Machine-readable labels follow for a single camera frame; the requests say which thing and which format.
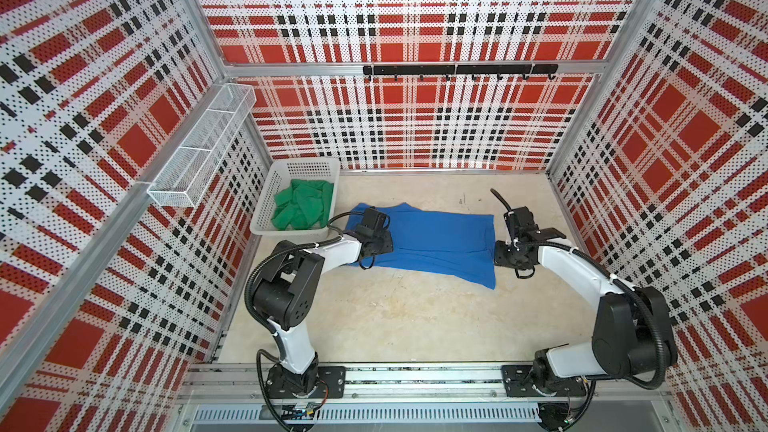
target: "perforated pegboard panel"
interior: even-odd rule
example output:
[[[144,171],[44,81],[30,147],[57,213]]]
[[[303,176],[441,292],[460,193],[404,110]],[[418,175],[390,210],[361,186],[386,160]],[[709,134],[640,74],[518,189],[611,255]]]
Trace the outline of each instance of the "perforated pegboard panel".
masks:
[[[162,430],[213,353],[265,175],[238,132],[200,206],[149,207],[0,430]]]
[[[0,0],[0,353],[211,82],[177,0]]]
[[[634,0],[199,0],[226,61],[604,58]]]
[[[541,170],[591,75],[240,79],[273,158],[332,156],[342,168]]]
[[[768,427],[768,0],[660,0],[556,177],[590,253],[663,291],[692,430]]]

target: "green fabric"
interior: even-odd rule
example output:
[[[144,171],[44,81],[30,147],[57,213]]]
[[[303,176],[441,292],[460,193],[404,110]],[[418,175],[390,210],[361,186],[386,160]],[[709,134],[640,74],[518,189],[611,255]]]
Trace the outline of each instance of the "green fabric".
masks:
[[[272,224],[278,230],[285,230],[288,226],[293,230],[307,230],[318,222],[325,227],[331,213],[332,198],[333,184],[330,182],[294,178],[290,187],[274,196],[277,208]]]

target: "white wire mesh basket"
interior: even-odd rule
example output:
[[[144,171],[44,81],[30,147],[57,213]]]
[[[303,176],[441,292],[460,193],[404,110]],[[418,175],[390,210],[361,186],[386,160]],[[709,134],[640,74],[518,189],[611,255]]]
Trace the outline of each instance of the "white wire mesh basket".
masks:
[[[159,206],[197,207],[256,103],[251,86],[227,83],[214,87],[219,87],[216,97],[149,187],[149,195]]]
[[[254,217],[250,221],[250,231],[257,235],[272,235],[276,237],[291,238],[301,236],[301,242],[312,242],[328,235],[328,227],[321,227],[316,223],[308,230],[277,230],[272,224],[272,216],[275,213],[275,194],[288,188],[292,178],[306,180],[327,180],[333,184],[331,196],[330,214],[336,208],[336,194],[339,191],[339,170],[341,165],[338,158],[281,158],[275,160],[270,167],[264,182],[264,188],[256,204]]]

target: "wire rack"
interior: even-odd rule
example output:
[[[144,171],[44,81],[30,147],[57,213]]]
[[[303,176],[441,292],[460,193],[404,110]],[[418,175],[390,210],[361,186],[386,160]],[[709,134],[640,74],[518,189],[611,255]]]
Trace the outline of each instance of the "wire rack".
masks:
[[[163,207],[196,207],[256,102],[251,86],[227,83],[163,166],[149,195]]]

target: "blue fabric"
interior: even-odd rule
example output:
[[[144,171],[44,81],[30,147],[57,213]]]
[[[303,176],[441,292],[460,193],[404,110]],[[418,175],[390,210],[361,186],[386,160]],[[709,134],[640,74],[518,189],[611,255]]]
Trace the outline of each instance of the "blue fabric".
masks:
[[[362,212],[360,204],[353,210]],[[376,265],[436,274],[449,274],[475,284],[496,287],[493,216],[428,212],[408,204],[377,207],[390,218],[394,252],[376,256]],[[352,229],[362,216],[350,216]],[[370,264],[369,258],[363,260]]]

